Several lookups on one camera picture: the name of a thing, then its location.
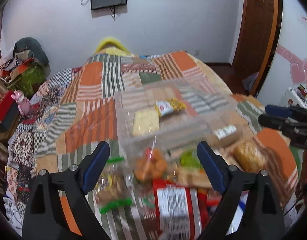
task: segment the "wooden door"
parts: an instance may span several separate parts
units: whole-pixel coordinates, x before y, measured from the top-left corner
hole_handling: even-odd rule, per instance
[[[244,79],[261,68],[274,15],[274,0],[244,0],[242,26],[233,68]]]

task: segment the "bed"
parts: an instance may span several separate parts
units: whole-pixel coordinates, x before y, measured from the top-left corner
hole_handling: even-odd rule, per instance
[[[8,190],[4,200],[9,221],[18,233],[21,234],[30,194],[28,183],[39,170],[59,172],[79,164],[100,141],[109,143],[111,157],[124,154],[117,137],[113,98],[116,91],[195,76],[203,77],[206,92],[231,95],[237,101],[230,118],[246,128],[245,137],[268,148],[269,174],[285,206],[298,181],[297,165],[288,142],[278,132],[258,124],[263,107],[257,100],[232,95],[210,67],[186,52],[145,57],[104,49],[87,59],[83,67],[65,69],[41,85],[31,99],[29,118],[22,120],[9,140]],[[134,199],[134,206],[100,214],[92,192],[86,198],[111,239],[158,239],[152,223],[155,214],[141,214],[139,199]],[[79,234],[64,194],[61,202],[71,231]]]

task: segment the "dark green pillow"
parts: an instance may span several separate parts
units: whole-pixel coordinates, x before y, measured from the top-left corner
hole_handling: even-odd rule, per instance
[[[33,52],[34,57],[39,60],[41,64],[44,66],[49,64],[48,57],[42,50],[40,43],[36,39],[30,37],[26,37],[17,41],[14,47],[14,56],[15,53],[26,51],[28,49]]]

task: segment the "pink toy figure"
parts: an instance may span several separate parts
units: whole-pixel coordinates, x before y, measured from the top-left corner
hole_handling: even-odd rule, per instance
[[[12,99],[18,104],[19,112],[22,116],[26,116],[30,111],[30,101],[26,98],[22,91],[16,90],[14,95],[11,95]]]

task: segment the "blue gripper pad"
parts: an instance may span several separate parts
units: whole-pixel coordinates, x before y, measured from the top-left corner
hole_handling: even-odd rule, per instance
[[[223,194],[228,185],[228,165],[206,142],[197,146],[197,156],[215,191]]]
[[[106,165],[106,162],[110,155],[110,147],[108,143],[103,145],[98,144],[96,149],[92,154],[96,154],[93,162],[90,164],[89,168],[83,176],[83,186],[82,191],[87,194],[95,188],[95,184],[99,179],[99,176]]]
[[[268,115],[279,116],[282,118],[288,118],[292,116],[292,111],[287,107],[266,105],[265,111]]]

